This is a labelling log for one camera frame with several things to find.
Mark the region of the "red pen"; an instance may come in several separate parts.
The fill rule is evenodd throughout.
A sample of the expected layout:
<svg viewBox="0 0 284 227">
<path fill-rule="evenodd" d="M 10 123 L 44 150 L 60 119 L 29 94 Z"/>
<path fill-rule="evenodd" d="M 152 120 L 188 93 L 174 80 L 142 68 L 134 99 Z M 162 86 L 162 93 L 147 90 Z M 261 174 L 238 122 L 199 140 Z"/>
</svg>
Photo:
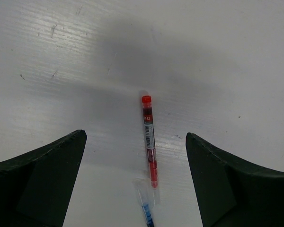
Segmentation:
<svg viewBox="0 0 284 227">
<path fill-rule="evenodd" d="M 152 99 L 150 95 L 141 97 L 142 115 L 144 125 L 145 146 L 149 165 L 149 173 L 152 187 L 154 205 L 160 203 L 159 177 L 155 146 L 154 123 L 152 113 Z"/>
</svg>

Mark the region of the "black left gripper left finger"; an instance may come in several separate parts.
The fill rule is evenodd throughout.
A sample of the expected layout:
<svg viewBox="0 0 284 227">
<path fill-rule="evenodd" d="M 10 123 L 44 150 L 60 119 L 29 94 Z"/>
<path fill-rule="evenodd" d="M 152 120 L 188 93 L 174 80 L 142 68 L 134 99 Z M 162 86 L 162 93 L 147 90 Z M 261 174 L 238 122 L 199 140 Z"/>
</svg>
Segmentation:
<svg viewBox="0 0 284 227">
<path fill-rule="evenodd" d="M 0 162 L 0 227 L 61 227 L 87 135 L 76 130 Z"/>
</svg>

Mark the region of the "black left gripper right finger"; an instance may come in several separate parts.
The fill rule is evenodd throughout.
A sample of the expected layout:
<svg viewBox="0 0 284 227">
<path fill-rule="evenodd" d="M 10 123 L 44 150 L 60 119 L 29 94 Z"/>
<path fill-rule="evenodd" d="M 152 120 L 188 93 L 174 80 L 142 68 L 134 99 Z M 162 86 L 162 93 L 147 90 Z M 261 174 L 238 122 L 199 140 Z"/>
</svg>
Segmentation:
<svg viewBox="0 0 284 227">
<path fill-rule="evenodd" d="M 284 172 L 259 166 L 193 133 L 186 153 L 205 227 L 284 227 Z"/>
</svg>

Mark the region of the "blue pen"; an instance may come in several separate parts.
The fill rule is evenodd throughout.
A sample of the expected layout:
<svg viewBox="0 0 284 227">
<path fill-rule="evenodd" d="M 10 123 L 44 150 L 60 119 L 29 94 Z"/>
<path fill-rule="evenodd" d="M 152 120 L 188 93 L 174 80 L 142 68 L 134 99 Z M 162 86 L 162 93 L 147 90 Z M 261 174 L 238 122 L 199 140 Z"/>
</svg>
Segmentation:
<svg viewBox="0 0 284 227">
<path fill-rule="evenodd" d="M 139 206 L 142 209 L 147 227 L 155 227 L 152 209 L 155 205 L 154 189 L 149 179 L 136 178 L 133 180 L 133 186 L 137 196 Z"/>
</svg>

